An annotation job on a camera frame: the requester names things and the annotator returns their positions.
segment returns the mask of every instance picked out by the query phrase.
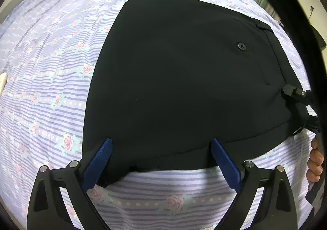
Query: button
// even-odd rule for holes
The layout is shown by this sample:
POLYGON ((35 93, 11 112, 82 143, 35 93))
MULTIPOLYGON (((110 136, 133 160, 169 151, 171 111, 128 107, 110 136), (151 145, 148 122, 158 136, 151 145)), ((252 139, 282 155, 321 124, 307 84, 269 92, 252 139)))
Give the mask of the button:
POLYGON ((238 43, 238 48, 242 51, 245 51, 246 50, 246 46, 244 43, 238 43))

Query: metal bolt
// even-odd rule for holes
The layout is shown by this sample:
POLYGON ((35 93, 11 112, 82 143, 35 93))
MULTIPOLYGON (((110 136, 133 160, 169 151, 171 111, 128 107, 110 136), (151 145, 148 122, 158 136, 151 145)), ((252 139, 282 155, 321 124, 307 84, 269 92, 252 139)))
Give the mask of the metal bolt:
POLYGON ((41 172, 41 173, 44 173, 45 171, 46 171, 46 166, 41 166, 41 167, 40 167, 40 172, 41 172))
POLYGON ((245 162, 245 165, 246 165, 247 167, 249 167, 249 168, 254 167, 254 163, 253 163, 252 161, 246 161, 246 162, 245 162))
POLYGON ((70 163, 69 163, 69 166, 70 167, 76 167, 78 165, 78 161, 71 161, 70 163))
POLYGON ((280 172, 284 172, 284 167, 282 167, 282 166, 277 166, 277 170, 280 171, 280 172))

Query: lavender fabric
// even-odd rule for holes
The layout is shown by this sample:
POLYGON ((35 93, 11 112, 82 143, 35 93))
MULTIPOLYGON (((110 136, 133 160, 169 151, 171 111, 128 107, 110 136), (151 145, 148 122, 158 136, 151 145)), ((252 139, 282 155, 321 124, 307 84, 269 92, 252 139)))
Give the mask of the lavender fabric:
MULTIPOLYGON (((27 208, 42 165, 65 167, 81 159, 85 104, 105 38, 127 0, 24 0, 0 26, 0 73, 8 82, 0 98, 0 196, 26 227, 27 208)), ((271 26, 304 89, 303 63, 278 24, 252 0, 201 0, 236 10, 271 26)), ((310 141, 302 131, 253 161, 283 165, 295 197, 299 226, 305 200, 310 141)), ((76 227, 82 229, 64 190, 76 227)), ((113 230, 213 230, 233 201, 218 167, 191 171, 133 172, 107 188, 88 191, 113 230)), ((243 224, 258 208, 259 189, 243 224)))

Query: human hand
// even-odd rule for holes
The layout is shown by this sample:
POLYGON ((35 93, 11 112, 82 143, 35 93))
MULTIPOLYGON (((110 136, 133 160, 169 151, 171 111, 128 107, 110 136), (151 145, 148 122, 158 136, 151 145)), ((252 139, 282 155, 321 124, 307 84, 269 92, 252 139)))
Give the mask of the human hand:
POLYGON ((310 159, 308 160, 309 170, 306 173, 306 177, 309 182, 318 182, 320 175, 323 172, 322 163, 324 156, 317 150, 318 140, 314 138, 311 141, 312 150, 310 151, 310 159))

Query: black trousers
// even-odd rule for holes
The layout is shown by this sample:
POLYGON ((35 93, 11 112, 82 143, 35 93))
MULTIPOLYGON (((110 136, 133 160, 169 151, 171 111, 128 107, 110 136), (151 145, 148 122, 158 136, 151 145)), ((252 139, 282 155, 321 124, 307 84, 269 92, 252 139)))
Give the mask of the black trousers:
POLYGON ((287 83, 301 88, 269 25, 198 0, 129 0, 94 69, 83 154, 113 140, 102 186, 130 171, 214 166, 213 138, 257 157, 308 117, 282 95, 287 83))

